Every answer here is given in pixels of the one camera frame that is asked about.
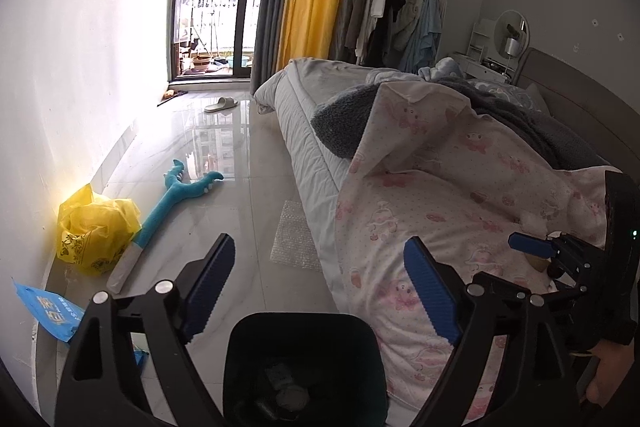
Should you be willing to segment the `right hand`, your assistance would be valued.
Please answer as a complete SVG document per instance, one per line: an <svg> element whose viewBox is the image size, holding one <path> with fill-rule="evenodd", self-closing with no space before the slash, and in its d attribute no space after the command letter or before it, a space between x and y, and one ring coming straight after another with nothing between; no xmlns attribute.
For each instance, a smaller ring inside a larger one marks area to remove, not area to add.
<svg viewBox="0 0 640 427"><path fill-rule="evenodd" d="M591 353L600 362L587 386L586 399L605 407L634 364L634 341L629 345L620 345L601 340Z"/></svg>

